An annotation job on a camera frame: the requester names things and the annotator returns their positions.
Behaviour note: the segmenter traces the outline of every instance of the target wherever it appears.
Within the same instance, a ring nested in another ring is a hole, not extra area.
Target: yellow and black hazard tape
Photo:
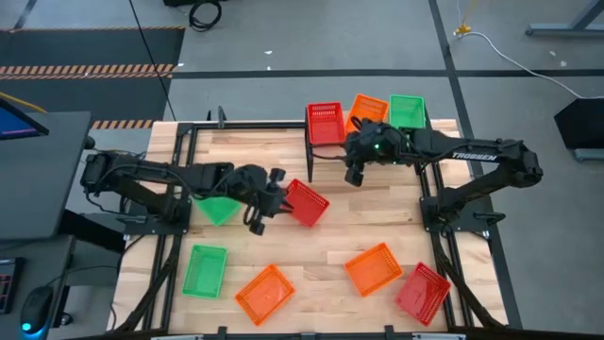
[[[173,64],[0,66],[0,80],[172,77]]]
[[[181,26],[181,25],[166,25],[166,26],[147,26],[147,27],[141,27],[142,30],[149,30],[149,29],[154,29],[154,30],[158,30],[158,29],[185,29],[185,26]],[[12,29],[12,28],[5,28],[5,29],[0,29],[0,32],[11,32],[11,33],[17,33],[17,32],[28,32],[28,31],[92,31],[92,30],[96,30],[96,31],[100,31],[100,30],[134,30],[134,29],[139,29],[137,26],[119,26],[119,27],[57,27],[57,28],[35,28],[35,27],[31,27],[31,28],[18,28],[18,29]]]
[[[151,128],[155,119],[126,119],[94,121],[92,129]]]

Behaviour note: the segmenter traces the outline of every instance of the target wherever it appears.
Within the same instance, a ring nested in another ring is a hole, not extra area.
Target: gray floor
[[[534,69],[604,68],[601,39],[528,38],[528,23],[566,23],[589,0],[482,0],[468,24],[487,34],[511,57]],[[14,25],[26,0],[0,0],[0,28]],[[466,9],[471,0],[461,0]],[[135,0],[143,26],[186,25],[186,16],[161,0]],[[453,32],[455,0],[438,0],[445,30]],[[127,1],[38,0],[26,27],[134,26]],[[452,35],[451,52],[461,70],[514,69],[485,41]],[[427,1],[419,0],[229,0],[223,20],[206,33],[187,29],[178,71],[300,69],[443,69]],[[603,95],[604,78],[562,78],[583,95]],[[604,280],[599,241],[604,165],[577,163],[564,149],[552,120],[573,97],[536,78],[462,78],[461,89],[477,137],[524,139],[545,169],[542,183],[493,195],[508,218],[500,229],[520,315],[527,329],[604,333]],[[179,79],[170,99],[179,120],[205,118],[218,105],[229,119],[300,119],[307,102],[341,100],[356,93],[422,95],[432,117],[457,118],[445,77],[317,77]],[[96,131],[99,148],[144,149],[149,131]],[[115,197],[101,197],[115,204]],[[74,188],[70,207],[93,208]],[[53,334],[64,338],[107,325],[109,289],[81,291],[80,316]]]

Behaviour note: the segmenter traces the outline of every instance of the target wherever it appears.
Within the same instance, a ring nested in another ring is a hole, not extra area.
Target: plastic basket
[[[238,201],[228,197],[212,197],[195,200],[199,208],[214,226],[220,226],[232,218],[242,207]]]
[[[445,300],[450,287],[448,280],[427,265],[418,263],[396,295],[395,303],[427,327]]]
[[[274,264],[267,266],[249,282],[235,299],[254,325],[266,319],[292,297],[295,289]]]
[[[312,145],[337,145],[344,142],[346,135],[342,104],[338,102],[309,104],[307,115]]]
[[[369,118],[374,122],[381,122],[386,117],[387,111],[388,102],[358,93],[355,97],[355,102],[352,104],[352,108],[350,108],[350,113],[348,113],[348,117],[346,118],[346,133],[357,130],[352,124],[352,117],[358,117],[361,120],[363,118]]]
[[[329,206],[329,201],[298,179],[292,180],[288,185],[285,200],[294,207],[292,216],[309,228],[314,226]]]
[[[216,246],[193,246],[182,284],[182,294],[196,298],[218,298],[226,263],[226,249]]]
[[[424,98],[392,94],[388,123],[395,128],[425,128]]]
[[[364,298],[403,275],[403,269],[385,243],[363,252],[344,268]]]

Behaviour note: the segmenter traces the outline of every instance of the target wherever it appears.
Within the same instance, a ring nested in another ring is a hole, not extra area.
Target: green plastic basket
[[[199,208],[214,226],[220,226],[232,218],[242,207],[242,204],[228,197],[213,197],[196,200]]]
[[[424,98],[392,94],[390,96],[389,124],[395,128],[425,128]]]
[[[193,246],[182,294],[196,298],[218,298],[223,284],[227,250],[217,246]]]

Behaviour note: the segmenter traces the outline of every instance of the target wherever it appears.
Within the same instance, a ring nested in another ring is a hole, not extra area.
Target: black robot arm
[[[281,213],[281,206],[288,207],[285,190],[278,186],[284,177],[284,170],[272,169],[269,177],[257,165],[235,168],[230,162],[217,162],[177,166],[103,151],[88,156],[80,184],[87,195],[115,192],[132,199],[168,225],[184,212],[182,201],[171,194],[157,194],[139,181],[181,186],[183,194],[195,199],[227,196],[248,205],[243,222],[262,235],[261,219]]]
[[[430,216],[442,223],[455,219],[470,201],[507,186],[532,186],[543,176],[537,155],[522,141],[455,138],[427,128],[395,128],[367,119],[353,123],[359,131],[346,137],[344,161],[348,167],[345,180],[356,186],[361,186],[362,171],[368,162],[419,164],[422,168],[443,159],[499,163],[493,172],[439,193]]]

